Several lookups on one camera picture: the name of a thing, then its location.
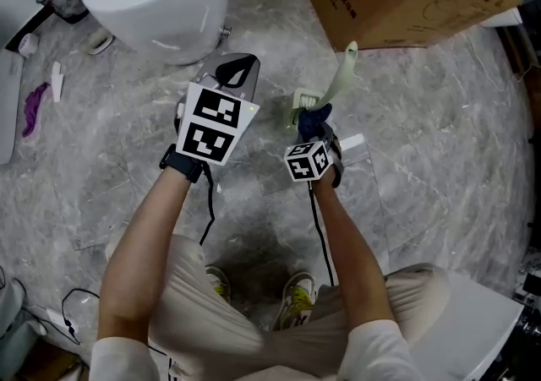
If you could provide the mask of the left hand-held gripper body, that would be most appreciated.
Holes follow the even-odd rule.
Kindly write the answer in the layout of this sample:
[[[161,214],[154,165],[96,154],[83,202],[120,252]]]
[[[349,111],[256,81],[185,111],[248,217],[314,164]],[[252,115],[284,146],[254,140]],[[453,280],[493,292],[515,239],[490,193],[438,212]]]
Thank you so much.
[[[175,150],[223,166],[259,109],[258,105],[225,90],[191,82],[176,106]]]

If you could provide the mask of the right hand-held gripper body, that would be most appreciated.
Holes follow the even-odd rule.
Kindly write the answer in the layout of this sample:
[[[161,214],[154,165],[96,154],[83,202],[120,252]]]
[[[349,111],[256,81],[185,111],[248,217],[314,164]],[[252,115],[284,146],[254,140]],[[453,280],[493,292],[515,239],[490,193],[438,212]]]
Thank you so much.
[[[319,181],[332,167],[335,172],[332,183],[337,188],[342,182],[344,166],[342,151],[336,144],[337,136],[331,126],[323,122],[316,129],[316,135],[306,138],[298,133],[296,144],[288,146],[284,161],[294,182]]]

